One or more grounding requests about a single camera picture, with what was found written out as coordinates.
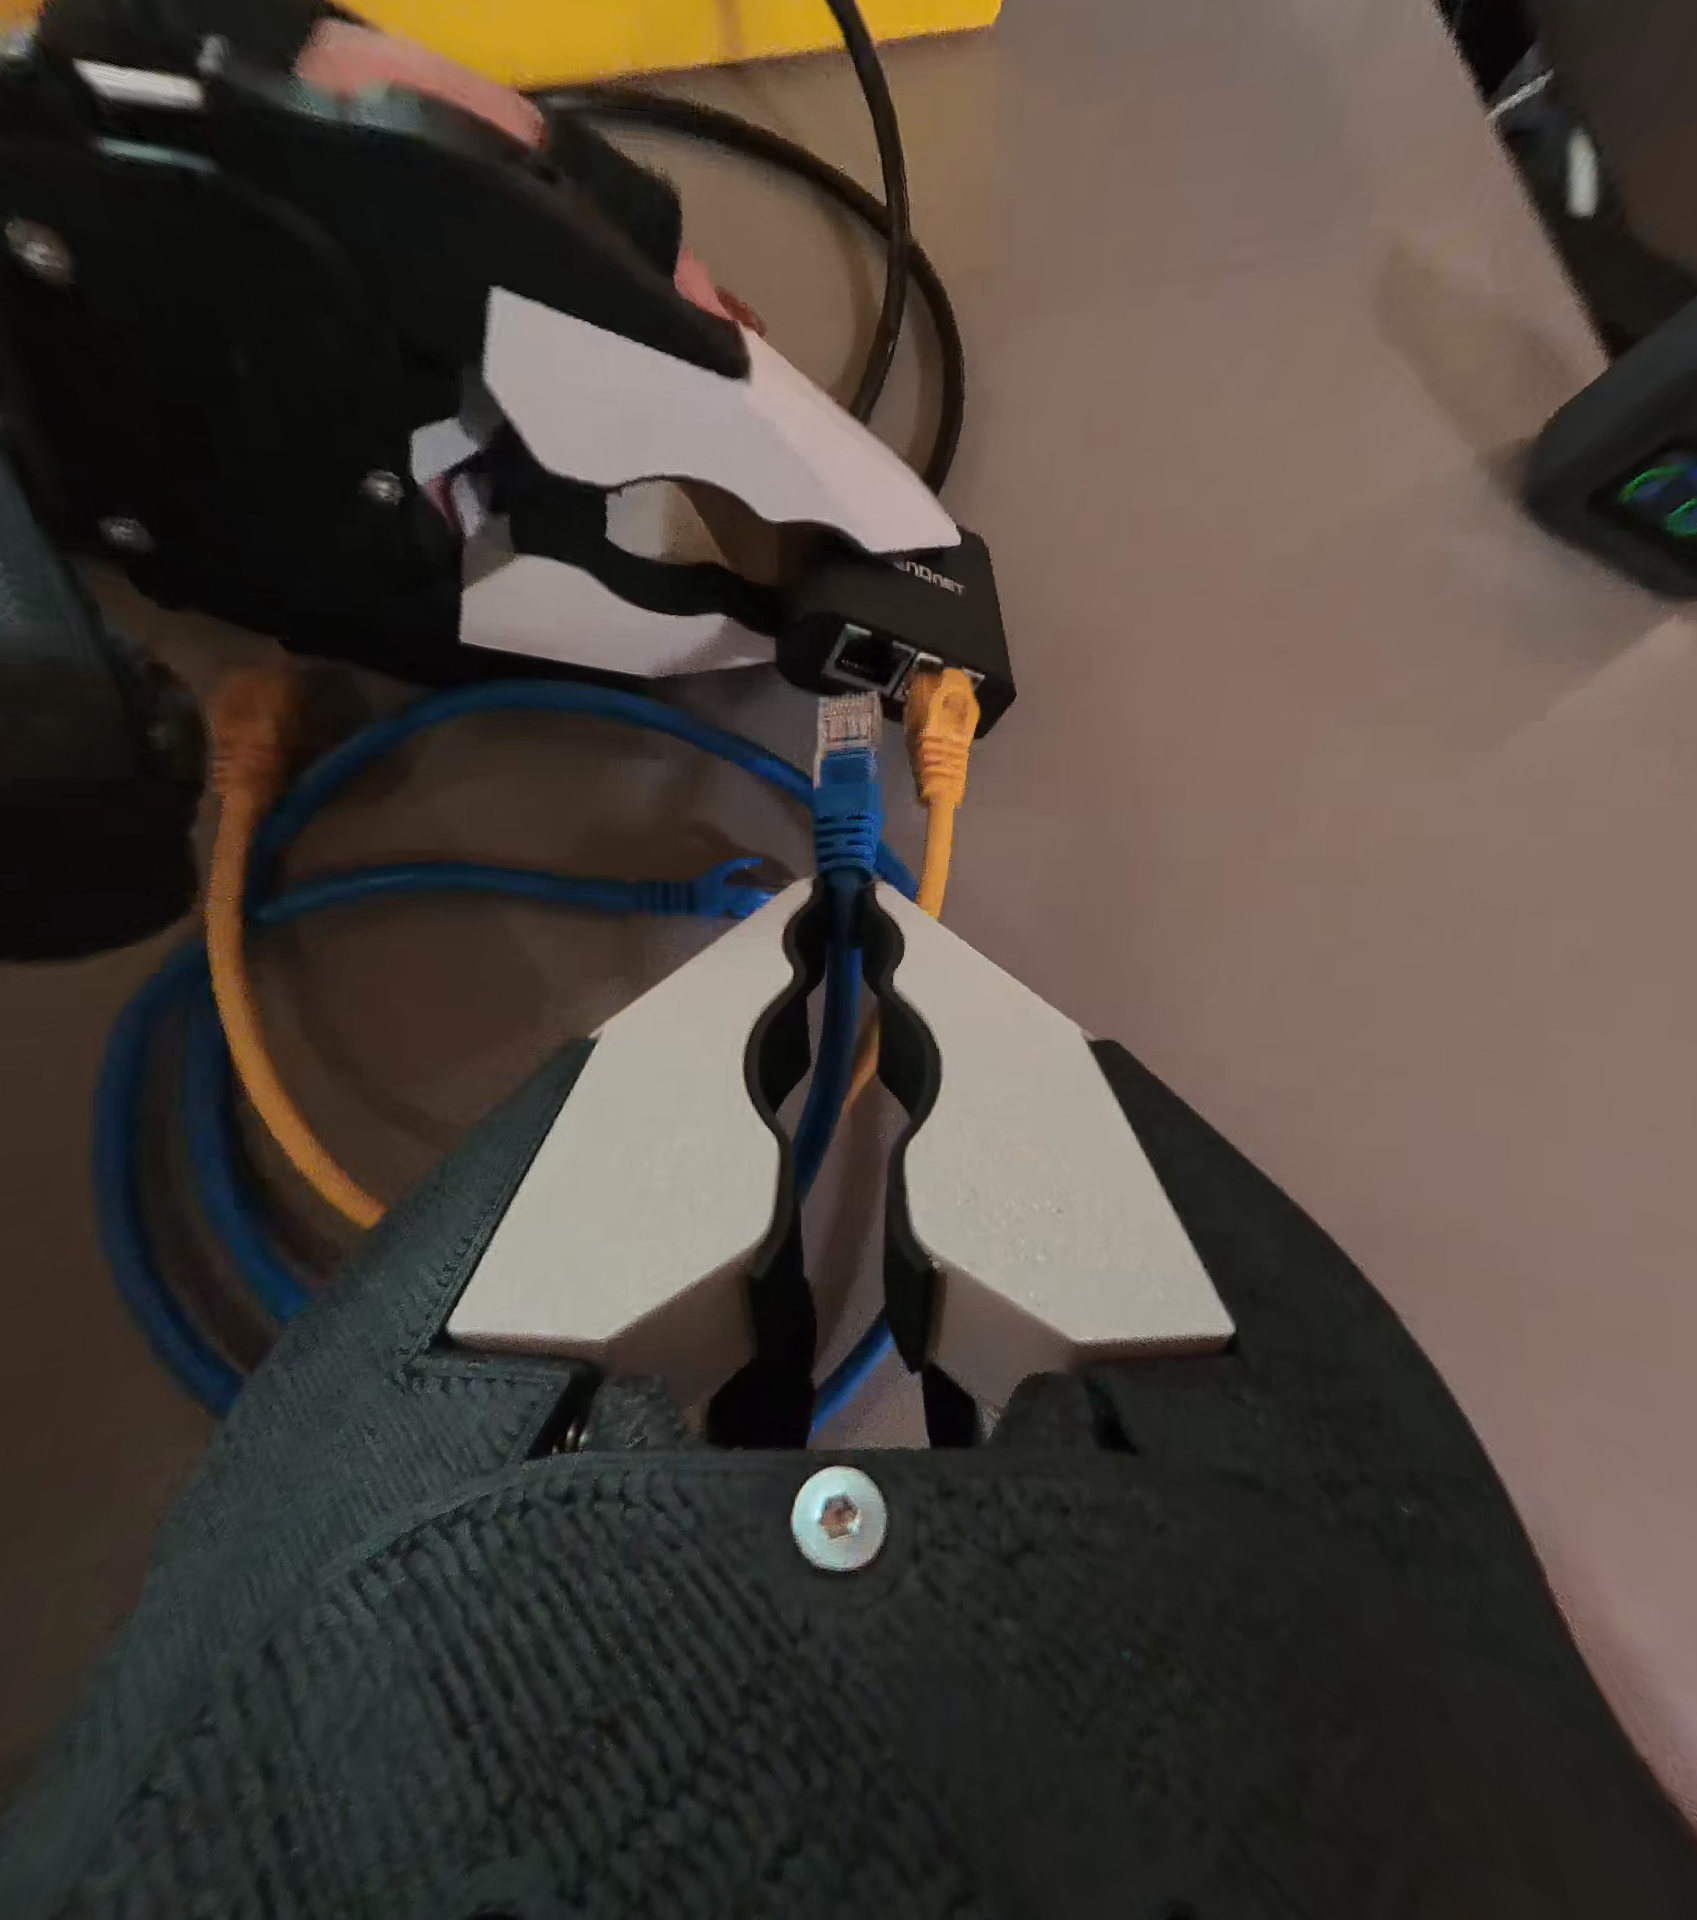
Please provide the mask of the black ethernet adapter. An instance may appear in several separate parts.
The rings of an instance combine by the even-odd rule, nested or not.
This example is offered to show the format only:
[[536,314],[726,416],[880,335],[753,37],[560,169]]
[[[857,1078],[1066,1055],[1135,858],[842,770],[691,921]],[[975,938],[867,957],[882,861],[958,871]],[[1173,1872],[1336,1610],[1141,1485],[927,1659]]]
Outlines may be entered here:
[[875,694],[892,718],[917,676],[956,669],[979,702],[979,739],[1016,698],[995,566],[967,530],[905,555],[823,544],[782,590],[774,664],[811,694]]

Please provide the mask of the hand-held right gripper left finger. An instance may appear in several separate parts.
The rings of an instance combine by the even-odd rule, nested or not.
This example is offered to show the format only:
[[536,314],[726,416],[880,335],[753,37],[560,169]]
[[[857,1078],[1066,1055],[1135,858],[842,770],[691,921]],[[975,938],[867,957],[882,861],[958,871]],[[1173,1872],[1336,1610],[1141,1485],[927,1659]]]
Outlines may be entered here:
[[811,1437],[803,1191],[820,883],[796,881],[583,1045],[444,1334],[662,1380],[718,1445]]

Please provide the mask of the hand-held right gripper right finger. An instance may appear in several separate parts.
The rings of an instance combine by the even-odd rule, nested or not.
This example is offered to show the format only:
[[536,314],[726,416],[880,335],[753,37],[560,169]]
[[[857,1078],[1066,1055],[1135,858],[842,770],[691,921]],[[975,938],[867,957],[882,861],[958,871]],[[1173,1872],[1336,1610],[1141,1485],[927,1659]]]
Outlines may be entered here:
[[901,897],[861,922],[879,1081],[902,1108],[884,1313],[906,1369],[1003,1406],[1023,1380],[1234,1338],[1090,1037]]

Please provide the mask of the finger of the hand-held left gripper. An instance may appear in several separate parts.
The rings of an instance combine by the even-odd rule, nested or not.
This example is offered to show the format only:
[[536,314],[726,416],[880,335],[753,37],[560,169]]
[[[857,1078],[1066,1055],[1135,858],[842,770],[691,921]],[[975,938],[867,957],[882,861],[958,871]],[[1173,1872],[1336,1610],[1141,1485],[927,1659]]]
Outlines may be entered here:
[[497,481],[459,481],[461,644],[625,681],[769,664],[782,590],[734,566],[706,505],[678,481],[560,485],[517,530]]
[[550,473],[602,491],[701,483],[769,525],[806,525],[875,556],[956,549],[931,486],[776,348],[740,338],[726,377],[493,288],[483,378]]

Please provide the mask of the large yellow plastic bin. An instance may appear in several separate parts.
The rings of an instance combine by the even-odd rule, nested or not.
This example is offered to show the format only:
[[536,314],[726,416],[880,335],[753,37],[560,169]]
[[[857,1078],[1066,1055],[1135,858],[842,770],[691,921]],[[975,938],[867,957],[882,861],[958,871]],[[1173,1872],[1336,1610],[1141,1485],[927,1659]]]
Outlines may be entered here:
[[[46,5],[0,2],[0,37]],[[823,2],[338,2],[313,5],[522,86],[687,75],[845,46]],[[990,30],[1003,2],[855,5],[877,46]]]

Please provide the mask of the dark blurred object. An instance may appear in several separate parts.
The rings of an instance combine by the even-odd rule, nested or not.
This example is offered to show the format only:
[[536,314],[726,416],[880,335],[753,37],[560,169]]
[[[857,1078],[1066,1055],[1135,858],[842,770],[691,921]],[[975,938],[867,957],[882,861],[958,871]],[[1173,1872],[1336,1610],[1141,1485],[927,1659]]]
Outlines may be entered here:
[[1697,2],[1437,2],[1612,357],[1697,299]]

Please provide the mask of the person's left hand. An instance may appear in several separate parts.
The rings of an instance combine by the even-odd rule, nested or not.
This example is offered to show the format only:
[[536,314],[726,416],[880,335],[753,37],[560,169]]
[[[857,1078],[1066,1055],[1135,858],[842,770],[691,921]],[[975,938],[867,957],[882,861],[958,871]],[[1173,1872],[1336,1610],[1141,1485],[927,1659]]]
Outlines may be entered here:
[[294,77],[338,99],[401,90],[472,116],[517,144],[543,153],[550,167],[594,203],[644,260],[671,276],[693,307],[764,336],[744,300],[717,286],[684,244],[673,184],[597,134],[565,108],[539,108],[522,92],[437,54],[412,38],[380,33],[338,14],[316,20],[303,43]]

